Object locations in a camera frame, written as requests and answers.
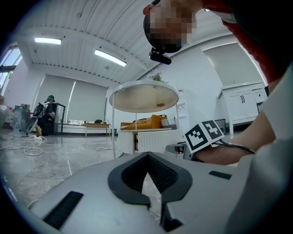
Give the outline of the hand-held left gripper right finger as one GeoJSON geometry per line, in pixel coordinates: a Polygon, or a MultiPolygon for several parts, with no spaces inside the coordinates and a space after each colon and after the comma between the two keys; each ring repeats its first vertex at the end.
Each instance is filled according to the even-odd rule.
{"type": "Polygon", "coordinates": [[[148,174],[161,194],[161,221],[165,231],[172,231],[183,223],[173,218],[168,203],[182,200],[192,186],[192,176],[184,168],[169,162],[162,154],[148,152],[148,174]]]}

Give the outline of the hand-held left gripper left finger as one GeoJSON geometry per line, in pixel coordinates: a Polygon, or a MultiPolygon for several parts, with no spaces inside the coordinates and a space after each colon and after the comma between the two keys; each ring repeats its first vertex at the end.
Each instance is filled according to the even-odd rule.
{"type": "Polygon", "coordinates": [[[111,192],[127,204],[150,207],[150,198],[142,194],[149,167],[150,160],[146,152],[116,166],[108,176],[111,192]]]}

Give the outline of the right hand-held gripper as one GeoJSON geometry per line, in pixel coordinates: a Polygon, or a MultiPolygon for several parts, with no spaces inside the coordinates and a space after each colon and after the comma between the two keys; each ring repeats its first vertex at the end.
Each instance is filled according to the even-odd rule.
{"type": "Polygon", "coordinates": [[[199,122],[184,134],[184,142],[166,146],[166,152],[183,154],[183,159],[191,160],[193,153],[211,146],[224,137],[214,120],[199,122]]]}

